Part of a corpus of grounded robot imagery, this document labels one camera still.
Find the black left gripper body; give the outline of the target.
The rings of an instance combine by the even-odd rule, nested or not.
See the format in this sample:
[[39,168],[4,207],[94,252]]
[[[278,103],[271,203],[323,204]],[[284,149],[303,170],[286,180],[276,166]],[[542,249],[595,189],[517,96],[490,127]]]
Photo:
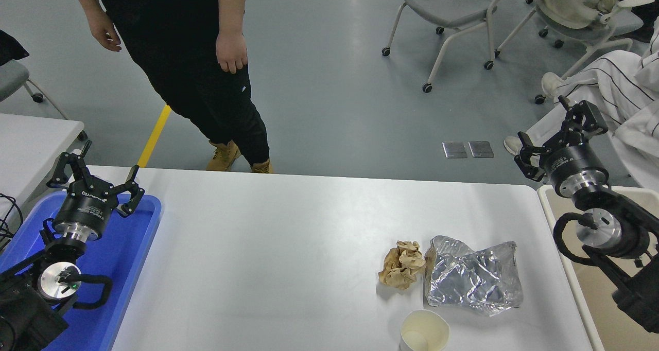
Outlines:
[[64,228],[77,224],[89,227],[91,236],[101,237],[108,226],[112,211],[118,206],[118,198],[111,194],[113,184],[93,179],[91,185],[84,180],[70,183],[63,205],[54,218],[54,231],[64,234]]

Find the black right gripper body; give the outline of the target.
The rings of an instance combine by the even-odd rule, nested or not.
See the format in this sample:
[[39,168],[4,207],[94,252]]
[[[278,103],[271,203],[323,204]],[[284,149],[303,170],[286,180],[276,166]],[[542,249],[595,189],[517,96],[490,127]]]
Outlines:
[[553,187],[560,187],[569,177],[586,172],[595,184],[607,184],[609,173],[588,144],[569,146],[540,157],[539,165]]

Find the standing person's right hand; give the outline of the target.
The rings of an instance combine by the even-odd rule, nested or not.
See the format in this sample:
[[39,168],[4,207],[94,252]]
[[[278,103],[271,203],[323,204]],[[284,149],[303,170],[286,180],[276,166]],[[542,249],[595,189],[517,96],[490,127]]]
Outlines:
[[121,51],[122,41],[112,20],[102,9],[85,11],[89,23],[90,33],[94,39],[106,50]]

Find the standing person's left hand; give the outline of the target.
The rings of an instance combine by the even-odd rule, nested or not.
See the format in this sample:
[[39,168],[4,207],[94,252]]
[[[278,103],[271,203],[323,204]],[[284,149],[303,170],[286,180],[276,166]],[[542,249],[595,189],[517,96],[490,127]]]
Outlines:
[[248,64],[244,34],[240,30],[221,30],[216,39],[216,59],[224,72],[236,74]]

